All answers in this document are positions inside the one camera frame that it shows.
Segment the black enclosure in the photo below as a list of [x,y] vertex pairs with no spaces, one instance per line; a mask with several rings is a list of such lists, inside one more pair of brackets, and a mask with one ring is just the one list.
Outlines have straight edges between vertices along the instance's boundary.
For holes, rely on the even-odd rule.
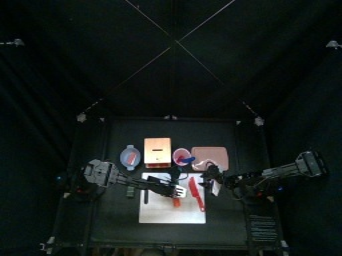
[[[0,255],[43,255],[39,243],[53,232],[77,247],[86,228],[98,235],[106,227],[113,237],[129,226],[84,224],[101,220],[110,193],[98,205],[66,202],[60,213],[55,180],[90,159],[117,157],[125,130],[137,143],[148,132],[184,147],[221,143],[236,173],[319,151],[328,176],[285,180],[276,209],[289,255],[339,255],[342,46],[325,46],[342,44],[340,13],[339,0],[1,1]],[[243,207],[229,200],[220,210],[243,222]],[[94,216],[77,214],[89,207]],[[231,228],[214,214],[212,227]],[[235,228],[232,244],[222,241],[229,233],[193,244],[186,233],[181,243],[172,228],[164,244],[241,250],[247,233]]]

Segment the black curtain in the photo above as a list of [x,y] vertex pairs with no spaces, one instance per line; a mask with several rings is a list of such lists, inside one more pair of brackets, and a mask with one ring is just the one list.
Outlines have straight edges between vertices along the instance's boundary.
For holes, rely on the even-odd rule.
[[[3,41],[17,36],[9,30],[0,32]],[[54,176],[65,171],[76,123],[74,110],[54,90],[35,71],[25,47],[1,46],[1,255],[37,255],[38,243],[51,234],[58,196]]]
[[267,117],[340,24],[336,0],[130,2],[168,36],[126,1],[0,3],[77,112],[104,98],[90,113],[252,118],[244,101]]
[[320,151],[329,174],[291,180],[280,197],[280,213],[292,255],[340,255],[342,194],[342,51],[327,56],[289,93],[267,122],[275,166],[299,152]]

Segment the utensil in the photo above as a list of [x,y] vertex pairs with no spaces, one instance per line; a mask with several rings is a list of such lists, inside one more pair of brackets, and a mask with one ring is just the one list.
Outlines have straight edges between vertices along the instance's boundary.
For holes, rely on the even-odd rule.
[[144,204],[148,204],[148,189],[144,190]]
[[172,203],[173,203],[174,208],[180,207],[180,199],[178,198],[172,198]]
[[196,187],[196,183],[194,183],[193,177],[190,177],[189,180],[188,180],[188,188],[189,188],[192,197],[194,197],[196,200],[197,200],[198,209],[200,209],[201,212],[204,212],[205,208],[204,208],[204,204],[202,204],[201,198],[198,196],[197,187]]
[[192,156],[192,157],[189,157],[189,158],[177,158],[177,162],[181,162],[181,163],[185,163],[185,164],[188,164],[188,163],[190,163],[193,160],[194,160],[196,158]]

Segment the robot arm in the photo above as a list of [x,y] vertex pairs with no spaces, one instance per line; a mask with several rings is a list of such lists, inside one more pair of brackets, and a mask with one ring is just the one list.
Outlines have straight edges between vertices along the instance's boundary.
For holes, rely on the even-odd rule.
[[248,195],[271,196],[281,188],[281,179],[293,176],[312,178],[325,174],[327,168],[320,155],[313,151],[305,151],[299,154],[291,164],[240,175],[225,175],[224,172],[218,172],[214,165],[210,165],[201,175],[204,182],[200,185],[209,188],[210,181],[214,180],[232,191],[240,188],[241,191],[248,192]]
[[88,162],[84,169],[84,177],[89,183],[94,183],[104,188],[108,188],[110,184],[120,184],[140,190],[150,190],[165,197],[185,197],[185,188],[174,185],[172,182],[154,177],[146,180],[134,179],[124,175],[113,163],[101,162],[97,159]]

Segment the red utensil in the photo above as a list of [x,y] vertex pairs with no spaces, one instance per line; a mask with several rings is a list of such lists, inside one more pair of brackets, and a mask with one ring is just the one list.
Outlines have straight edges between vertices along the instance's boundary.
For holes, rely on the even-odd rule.
[[201,198],[198,196],[197,187],[196,187],[196,183],[194,183],[193,177],[190,177],[189,180],[188,180],[188,188],[189,188],[192,197],[194,197],[196,200],[197,200],[198,209],[200,209],[201,212],[204,212],[205,208],[204,208],[204,204],[202,204]]
[[172,202],[173,202],[174,208],[180,207],[180,199],[178,198],[172,198]]

